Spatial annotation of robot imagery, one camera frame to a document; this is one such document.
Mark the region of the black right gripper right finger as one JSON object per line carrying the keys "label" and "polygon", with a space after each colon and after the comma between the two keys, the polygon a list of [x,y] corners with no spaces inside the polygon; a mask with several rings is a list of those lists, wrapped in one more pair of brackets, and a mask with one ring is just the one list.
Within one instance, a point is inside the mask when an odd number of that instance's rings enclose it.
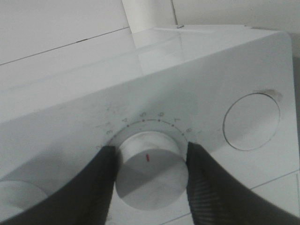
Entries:
{"label": "black right gripper right finger", "polygon": [[199,144],[189,142],[187,199],[195,225],[252,225],[236,203],[247,187],[227,172]]}

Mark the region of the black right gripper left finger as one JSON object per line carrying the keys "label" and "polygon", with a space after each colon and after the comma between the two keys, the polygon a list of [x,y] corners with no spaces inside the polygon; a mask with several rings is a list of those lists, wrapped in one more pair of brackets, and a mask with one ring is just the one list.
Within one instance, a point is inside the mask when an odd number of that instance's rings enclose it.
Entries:
{"label": "black right gripper left finger", "polygon": [[3,225],[104,225],[116,177],[116,148],[104,146],[66,185]]}

